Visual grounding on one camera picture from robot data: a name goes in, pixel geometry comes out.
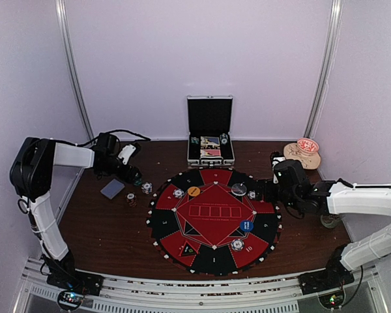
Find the vertical metal post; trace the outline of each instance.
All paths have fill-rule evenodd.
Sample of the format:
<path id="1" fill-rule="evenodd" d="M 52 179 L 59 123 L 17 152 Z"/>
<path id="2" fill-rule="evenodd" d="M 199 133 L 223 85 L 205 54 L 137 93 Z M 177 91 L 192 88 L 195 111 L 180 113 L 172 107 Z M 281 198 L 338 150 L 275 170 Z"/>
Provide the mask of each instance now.
<path id="1" fill-rule="evenodd" d="M 66 61 L 68 63 L 68 69 L 70 72 L 72 89 L 74 90 L 74 94 L 75 94 L 78 110 L 80 111 L 83 126 L 85 128 L 88 138 L 91 140 L 94 138 L 94 134 L 91 128 L 91 123 L 90 123 L 89 116 L 87 114 L 87 110 L 85 109 L 84 99 L 81 93 L 80 82 L 78 80 L 77 69 L 74 62 L 74 55 L 72 53 L 70 32 L 68 30 L 68 21 L 66 18 L 66 11 L 65 11 L 65 0 L 55 0 L 55 4 L 57 6 L 58 23 L 59 23 L 59 27 L 61 28 L 61 34 L 63 37 Z"/>
<path id="2" fill-rule="evenodd" d="M 325 54 L 323 56 L 320 77 L 314 95 L 313 106 L 311 107 L 306 131 L 304 133 L 304 137 L 307 138 L 309 138 L 314 131 L 315 125 L 318 122 L 319 112 L 321 111 L 321 107 L 325 98 L 325 89 L 327 85 L 328 74 L 330 72 L 330 66 L 333 62 L 334 50 L 336 47 L 336 41 L 339 33 L 342 4 L 343 0 L 332 0 L 332 13 L 330 15 L 330 21 L 328 25 Z"/>

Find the metal frame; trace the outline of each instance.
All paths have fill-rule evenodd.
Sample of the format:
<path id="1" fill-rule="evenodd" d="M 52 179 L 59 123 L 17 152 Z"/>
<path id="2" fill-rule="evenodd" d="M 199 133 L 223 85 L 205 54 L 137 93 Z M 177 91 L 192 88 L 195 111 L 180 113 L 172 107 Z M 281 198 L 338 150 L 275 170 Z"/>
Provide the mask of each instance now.
<path id="1" fill-rule="evenodd" d="M 72 53 L 72 44 L 70 39 L 70 32 L 68 30 L 68 20 L 66 18 L 65 0 L 55 0 L 57 7 L 58 24 L 61 28 L 61 35 L 63 37 L 64 49 L 66 55 L 66 62 L 68 63 L 68 70 L 71 78 L 72 90 L 77 102 L 78 110 L 80 111 L 81 121 L 87 133 L 88 139 L 94 138 L 94 133 L 91 128 L 91 123 L 87 110 L 85 108 L 83 94 L 81 92 L 80 81 L 78 80 L 78 73 L 74 62 L 74 54 Z"/>
<path id="2" fill-rule="evenodd" d="M 20 291 L 14 300 L 12 312 L 25 312 L 28 298 L 36 295 L 56 300 L 59 289 L 46 284 L 40 274 L 42 262 L 28 259 L 18 285 Z M 234 280 L 151 280 L 103 275 L 104 283 L 99 297 L 86 296 L 81 308 L 91 312 L 151 312 L 190 313 L 224 312 L 289 312 L 298 313 L 298 300 L 316 297 L 302 295 L 297 274 L 266 278 Z M 353 272 L 358 284 L 360 270 Z M 379 313 L 388 313 L 375 266 L 364 270 L 364 282 L 371 286 L 371 294 Z"/>
<path id="3" fill-rule="evenodd" d="M 306 131 L 304 133 L 304 137 L 306 138 L 313 136 L 313 131 L 315 130 L 315 126 L 319 121 L 319 114 L 325 100 L 328 75 L 334 60 L 334 52 L 338 40 L 342 6 L 343 0 L 332 0 L 332 13 L 330 15 L 330 21 L 328 25 L 325 53 L 323 55 L 323 63 L 321 65 L 320 77 L 314 95 L 313 106 L 311 107 Z"/>

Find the white poker chip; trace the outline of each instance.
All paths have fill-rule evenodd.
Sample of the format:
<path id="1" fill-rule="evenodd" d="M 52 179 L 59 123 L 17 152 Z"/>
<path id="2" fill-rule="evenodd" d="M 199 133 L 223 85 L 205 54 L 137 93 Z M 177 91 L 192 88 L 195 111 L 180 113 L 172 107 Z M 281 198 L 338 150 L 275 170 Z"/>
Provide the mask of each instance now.
<path id="1" fill-rule="evenodd" d="M 174 197 L 179 199 L 179 198 L 182 198 L 182 196 L 184 195 L 184 192 L 181 189 L 175 189 L 173 192 L 173 195 L 174 195 Z"/>
<path id="2" fill-rule="evenodd" d="M 245 244 L 241 239 L 235 239 L 230 245 L 233 251 L 242 251 Z"/>
<path id="3" fill-rule="evenodd" d="M 255 199 L 256 198 L 256 193 L 254 191 L 249 191 L 248 197 L 249 197 L 249 199 Z"/>

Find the red and black mat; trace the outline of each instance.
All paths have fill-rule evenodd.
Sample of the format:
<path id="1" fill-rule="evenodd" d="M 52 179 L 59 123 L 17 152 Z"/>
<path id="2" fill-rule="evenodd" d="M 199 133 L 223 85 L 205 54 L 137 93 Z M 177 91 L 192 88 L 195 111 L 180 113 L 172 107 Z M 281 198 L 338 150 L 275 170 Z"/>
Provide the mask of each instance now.
<path id="1" fill-rule="evenodd" d="M 235 184 L 247 188 L 244 196 L 232 193 Z M 197 196 L 190 195 L 194 189 Z M 230 169 L 190 170 L 168 179 L 150 204 L 154 246 L 191 273 L 224 276 L 261 263 L 278 242 L 281 214 L 273 204 L 251 199 L 254 189 L 252 176 Z"/>

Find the white wall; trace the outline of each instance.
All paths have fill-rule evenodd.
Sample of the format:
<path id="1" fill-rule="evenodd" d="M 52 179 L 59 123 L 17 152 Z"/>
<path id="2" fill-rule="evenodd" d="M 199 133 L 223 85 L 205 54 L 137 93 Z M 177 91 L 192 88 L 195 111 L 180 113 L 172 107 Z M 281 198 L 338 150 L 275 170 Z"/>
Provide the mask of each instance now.
<path id="1" fill-rule="evenodd" d="M 315 136 L 326 179 L 391 183 L 391 1 L 345 1 L 328 94 Z M 350 215 L 354 240 L 391 221 Z M 391 301 L 391 256 L 377 264 Z"/>
<path id="2" fill-rule="evenodd" d="M 0 312 L 39 251 L 8 175 L 25 137 L 86 140 L 70 86 L 54 0 L 0 0 Z M 76 169 L 55 172 L 58 206 Z"/>
<path id="3" fill-rule="evenodd" d="M 330 10 L 321 0 L 67 1 L 94 131 L 185 139 L 187 95 L 233 95 L 234 139 L 301 137 Z"/>

